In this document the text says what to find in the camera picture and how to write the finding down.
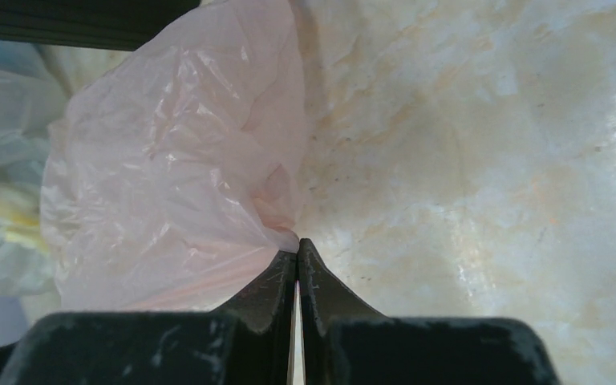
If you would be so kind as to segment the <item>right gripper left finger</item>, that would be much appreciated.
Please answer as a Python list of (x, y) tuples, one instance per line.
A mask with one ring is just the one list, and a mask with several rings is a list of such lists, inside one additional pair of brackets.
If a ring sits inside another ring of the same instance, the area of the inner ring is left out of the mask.
[(39, 320), (0, 384), (285, 384), (296, 257), (280, 252), (208, 312), (79, 312)]

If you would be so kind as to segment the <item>clear yellow-rimmed trash bag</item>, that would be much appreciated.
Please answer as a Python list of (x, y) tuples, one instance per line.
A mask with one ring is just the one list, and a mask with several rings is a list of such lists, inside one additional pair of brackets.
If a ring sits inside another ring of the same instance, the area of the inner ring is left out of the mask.
[(0, 295), (53, 288), (39, 200), (50, 151), (47, 127), (66, 103), (37, 47), (0, 41)]

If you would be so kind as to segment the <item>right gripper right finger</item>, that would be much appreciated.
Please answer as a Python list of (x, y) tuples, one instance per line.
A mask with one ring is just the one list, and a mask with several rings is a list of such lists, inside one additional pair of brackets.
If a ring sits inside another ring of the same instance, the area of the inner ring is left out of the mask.
[(308, 384), (558, 384), (545, 344), (512, 318), (388, 317), (304, 238), (297, 254)]

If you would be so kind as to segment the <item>black plastic trash bin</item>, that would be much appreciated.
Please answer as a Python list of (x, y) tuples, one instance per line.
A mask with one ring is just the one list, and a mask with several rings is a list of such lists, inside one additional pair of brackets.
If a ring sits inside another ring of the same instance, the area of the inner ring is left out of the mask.
[(201, 0), (0, 0), (0, 40), (134, 51)]

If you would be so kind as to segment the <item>pink plastic trash bag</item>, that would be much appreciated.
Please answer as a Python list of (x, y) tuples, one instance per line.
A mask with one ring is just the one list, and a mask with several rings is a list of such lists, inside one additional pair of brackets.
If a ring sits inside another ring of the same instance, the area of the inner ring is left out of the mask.
[(50, 127), (41, 230), (64, 310), (217, 306), (294, 252), (310, 138), (287, 1), (215, 1)]

